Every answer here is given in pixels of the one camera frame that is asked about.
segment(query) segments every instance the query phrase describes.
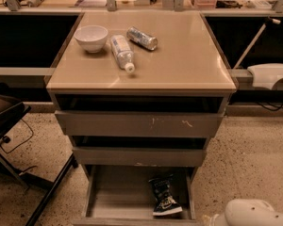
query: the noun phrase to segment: open drawer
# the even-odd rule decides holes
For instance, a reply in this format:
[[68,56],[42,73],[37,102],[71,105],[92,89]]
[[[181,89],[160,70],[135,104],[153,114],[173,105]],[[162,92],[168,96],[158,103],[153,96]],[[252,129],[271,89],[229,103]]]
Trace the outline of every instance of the open drawer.
[[214,137],[223,114],[56,111],[67,136]]
[[79,164],[200,167],[205,138],[72,137]]
[[[162,167],[92,166],[87,202],[79,225],[182,225],[201,226],[194,219],[187,169]],[[174,176],[170,191],[182,212],[153,216],[156,204],[148,181],[157,176]]]

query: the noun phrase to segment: bottle cap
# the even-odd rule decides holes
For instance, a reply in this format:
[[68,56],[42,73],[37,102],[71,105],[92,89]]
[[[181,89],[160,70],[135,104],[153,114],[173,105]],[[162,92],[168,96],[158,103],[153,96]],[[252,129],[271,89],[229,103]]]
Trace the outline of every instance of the bottle cap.
[[134,64],[133,64],[133,63],[126,63],[126,64],[125,64],[125,70],[126,70],[128,73],[133,73],[133,72],[135,71]]

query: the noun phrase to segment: white robot part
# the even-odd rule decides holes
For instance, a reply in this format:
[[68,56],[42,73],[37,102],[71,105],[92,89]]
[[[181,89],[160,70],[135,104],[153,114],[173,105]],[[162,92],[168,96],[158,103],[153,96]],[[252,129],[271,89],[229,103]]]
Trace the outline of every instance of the white robot part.
[[208,226],[283,226],[283,213],[263,200],[236,199],[224,213],[212,217]]

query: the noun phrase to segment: cabinet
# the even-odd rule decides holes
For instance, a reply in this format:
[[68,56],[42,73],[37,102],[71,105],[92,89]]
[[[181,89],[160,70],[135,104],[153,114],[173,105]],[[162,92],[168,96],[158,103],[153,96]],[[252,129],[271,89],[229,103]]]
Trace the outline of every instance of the cabinet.
[[[134,25],[158,38],[158,49],[131,43],[136,71],[118,68],[107,43],[88,54],[72,39],[47,90],[90,185],[74,225],[201,225],[195,220],[192,178],[206,156],[236,86],[199,12],[86,12],[80,26],[109,35]],[[154,218],[148,180],[172,173],[183,212]]]

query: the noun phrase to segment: closed drawer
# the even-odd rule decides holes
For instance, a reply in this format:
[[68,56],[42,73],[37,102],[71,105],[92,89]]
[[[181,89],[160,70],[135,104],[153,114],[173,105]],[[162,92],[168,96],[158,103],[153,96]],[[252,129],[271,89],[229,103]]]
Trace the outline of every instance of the closed drawer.
[[205,138],[73,137],[80,164],[200,167]]
[[214,137],[223,114],[57,111],[68,136]]
[[[154,217],[156,204],[148,181],[172,174],[170,192],[181,205],[182,212]],[[148,168],[123,166],[92,167],[87,203],[79,225],[135,225],[135,226],[200,226],[194,220],[188,171],[182,168]]]

